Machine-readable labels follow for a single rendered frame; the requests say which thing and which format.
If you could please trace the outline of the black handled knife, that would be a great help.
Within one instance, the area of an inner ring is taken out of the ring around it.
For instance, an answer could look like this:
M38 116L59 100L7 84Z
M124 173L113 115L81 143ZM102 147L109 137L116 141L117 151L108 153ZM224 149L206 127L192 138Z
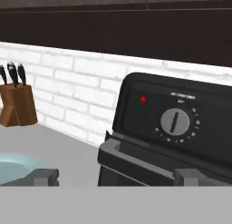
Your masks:
M17 65L17 72L20 79L22 80L23 85L26 85L25 70L24 70L24 66L21 63Z
M17 71L16 71L16 67L15 64L12 62L9 62L7 64L7 70L9 72L9 75L14 83L14 87L17 87L18 85L18 76L17 76Z
M7 79L6 79L6 74L5 74L5 68L3 67L3 65L0 65L0 75L3 78L3 81L5 83L5 85L7 85Z

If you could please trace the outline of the black toaster oven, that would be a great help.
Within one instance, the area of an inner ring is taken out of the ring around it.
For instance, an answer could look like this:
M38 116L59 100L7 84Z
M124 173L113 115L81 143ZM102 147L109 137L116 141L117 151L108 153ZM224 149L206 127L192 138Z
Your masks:
M232 187L232 87L128 74L98 162L101 186Z

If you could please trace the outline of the grey toaster oven timer knob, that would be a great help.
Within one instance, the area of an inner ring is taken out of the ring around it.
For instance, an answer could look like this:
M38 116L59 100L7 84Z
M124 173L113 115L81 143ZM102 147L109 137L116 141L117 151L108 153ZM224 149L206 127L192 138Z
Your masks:
M166 110L160 118L160 126L171 136L180 136L190 127L190 118L186 112L178 108Z

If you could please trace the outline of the wooden knife block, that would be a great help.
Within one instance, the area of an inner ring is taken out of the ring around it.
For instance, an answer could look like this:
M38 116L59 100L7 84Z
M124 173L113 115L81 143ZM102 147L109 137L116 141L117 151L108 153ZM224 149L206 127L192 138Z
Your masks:
M3 109L0 113L0 124L5 127L28 126L38 123L34 96L30 85L12 83L0 85L0 96Z

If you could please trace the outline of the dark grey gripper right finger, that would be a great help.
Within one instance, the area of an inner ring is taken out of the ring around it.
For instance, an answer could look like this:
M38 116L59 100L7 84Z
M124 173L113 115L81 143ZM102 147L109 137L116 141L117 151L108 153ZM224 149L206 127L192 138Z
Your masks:
M207 177L196 169L175 169L173 176L175 186L229 186L229 183Z

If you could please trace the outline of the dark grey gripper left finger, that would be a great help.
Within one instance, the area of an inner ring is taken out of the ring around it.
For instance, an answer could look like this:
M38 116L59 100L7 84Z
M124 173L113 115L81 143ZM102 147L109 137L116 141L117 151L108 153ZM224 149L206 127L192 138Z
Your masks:
M4 186L58 186L59 185L58 169L36 169L21 179L12 180L4 183Z

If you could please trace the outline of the dark wooden wall cupboards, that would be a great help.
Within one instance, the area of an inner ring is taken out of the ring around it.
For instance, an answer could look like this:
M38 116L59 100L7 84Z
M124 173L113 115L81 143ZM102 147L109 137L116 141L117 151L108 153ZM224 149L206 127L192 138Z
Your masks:
M0 0L0 41L232 67L232 0Z

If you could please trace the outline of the pale blue plate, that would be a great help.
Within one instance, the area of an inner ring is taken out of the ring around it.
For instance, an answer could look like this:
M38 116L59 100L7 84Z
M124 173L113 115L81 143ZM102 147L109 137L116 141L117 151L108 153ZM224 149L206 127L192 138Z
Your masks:
M33 170L45 166L44 161L30 155L0 152L0 185L24 178Z

